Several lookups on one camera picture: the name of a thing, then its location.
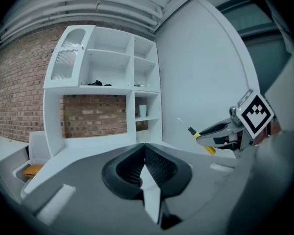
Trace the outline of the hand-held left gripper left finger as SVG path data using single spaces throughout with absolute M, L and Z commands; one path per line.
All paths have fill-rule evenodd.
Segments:
M 125 200 L 143 200 L 140 175 L 145 165 L 145 145 L 138 144 L 108 161 L 101 172 L 107 188 Z

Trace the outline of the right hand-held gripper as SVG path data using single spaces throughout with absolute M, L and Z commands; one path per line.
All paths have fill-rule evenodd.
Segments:
M 196 132 L 196 141 L 199 145 L 208 147 L 224 147 L 236 143 L 234 154 L 237 158 L 244 149 L 254 145 L 257 136 L 270 125 L 274 117 L 267 100 L 251 88 L 235 106 L 230 107 L 229 114 L 238 128 L 236 133 L 230 133 L 232 122 L 224 120 Z

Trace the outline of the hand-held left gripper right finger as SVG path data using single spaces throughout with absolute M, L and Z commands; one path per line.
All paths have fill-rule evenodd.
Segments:
M 146 143 L 145 165 L 160 188 L 161 198 L 180 195 L 192 179 L 192 169 L 183 160 Z

